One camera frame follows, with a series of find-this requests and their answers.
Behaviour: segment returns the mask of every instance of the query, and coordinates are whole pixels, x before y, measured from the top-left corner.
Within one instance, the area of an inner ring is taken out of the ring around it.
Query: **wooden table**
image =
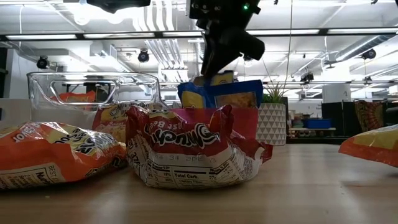
[[[398,169],[337,150],[277,147],[255,179],[223,189],[152,189],[125,169],[1,192],[0,223],[398,223]]]

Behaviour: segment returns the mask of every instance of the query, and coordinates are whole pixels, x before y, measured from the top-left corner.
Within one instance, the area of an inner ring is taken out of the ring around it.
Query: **ceiling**
[[[115,20],[117,18],[112,18],[111,15],[82,9],[82,6],[76,3],[77,0],[64,1],[0,0],[0,34],[139,31],[133,26],[134,20],[138,17],[137,11],[118,12],[118,18],[122,18],[122,21],[113,24],[111,23],[114,22],[112,19]],[[174,28],[176,30],[196,29],[193,21],[185,15],[185,1],[170,1],[172,4],[171,21]],[[158,6],[162,8],[162,22],[166,26],[166,3],[170,1],[152,1],[153,21],[156,30],[160,29],[156,24],[156,9]],[[274,5],[274,0],[262,0],[259,7],[261,7],[261,12],[259,15],[252,17],[248,29],[391,27],[398,24],[398,7],[394,0],[378,0],[376,4],[371,4],[370,0],[293,0],[293,6],[291,6],[290,0],[279,0],[278,5]],[[146,18],[148,11],[148,9],[145,9],[144,15]],[[79,15],[90,18],[90,21],[83,26],[79,26],[75,21],[75,17],[79,18]],[[286,76],[288,76],[288,80],[297,80],[300,79],[300,75],[305,71],[303,66],[313,61],[309,64],[308,71],[313,72],[315,80],[362,80],[365,74],[377,73],[377,71],[396,64],[394,58],[397,57],[398,38],[394,37],[374,48],[377,56],[372,60],[367,59],[365,61],[366,66],[364,66],[363,59],[352,58],[334,64],[333,66],[336,68],[325,72],[323,62],[327,58],[323,58],[320,55],[325,52],[339,52],[364,37],[358,35],[329,36],[326,38],[320,36],[262,37],[260,39],[266,45],[266,52],[262,60],[245,64],[242,58],[238,58],[225,69],[236,71],[237,75],[240,76],[240,80],[259,78],[264,81],[269,79],[283,81]],[[196,42],[198,41],[177,39],[189,77],[198,75],[198,69],[200,68],[200,59],[198,59],[196,53],[198,50]],[[105,67],[102,61],[98,61],[98,58],[93,54],[92,44],[93,41],[77,40],[23,42],[22,49],[28,55],[33,55],[36,49],[68,49],[99,70],[112,70],[112,67]],[[139,49],[148,48],[145,40],[104,40],[101,41],[100,45],[104,49],[108,49],[110,45],[113,45],[119,51],[118,60],[131,71],[153,73],[159,71],[159,63],[151,52],[149,55],[150,60],[147,63],[139,63],[137,59]],[[392,80],[395,78],[398,78],[398,73],[393,70],[378,79]],[[383,86],[382,88],[375,88],[374,91],[382,90]]]

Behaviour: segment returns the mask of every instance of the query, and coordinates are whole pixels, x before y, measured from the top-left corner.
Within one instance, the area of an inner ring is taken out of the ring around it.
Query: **blue snack bag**
[[[258,108],[262,100],[262,82],[253,80],[215,86],[196,86],[192,82],[178,86],[183,108]]]

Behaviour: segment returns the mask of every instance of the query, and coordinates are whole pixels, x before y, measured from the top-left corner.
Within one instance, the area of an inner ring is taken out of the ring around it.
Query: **crumpled red bag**
[[[209,124],[187,123],[172,111],[133,106],[126,113],[127,160],[151,187],[204,189],[238,184],[257,175],[272,146],[232,130],[232,107]]]

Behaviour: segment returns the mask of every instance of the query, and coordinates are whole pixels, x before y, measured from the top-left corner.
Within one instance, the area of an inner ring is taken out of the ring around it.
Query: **brand logo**
[[[144,127],[144,132],[149,134],[147,125]],[[157,129],[151,136],[154,144],[159,143],[164,146],[166,143],[173,143],[179,146],[192,147],[198,146],[203,149],[206,145],[212,144],[219,140],[217,133],[211,133],[205,124],[196,124],[192,131],[186,133],[175,134],[170,130]]]

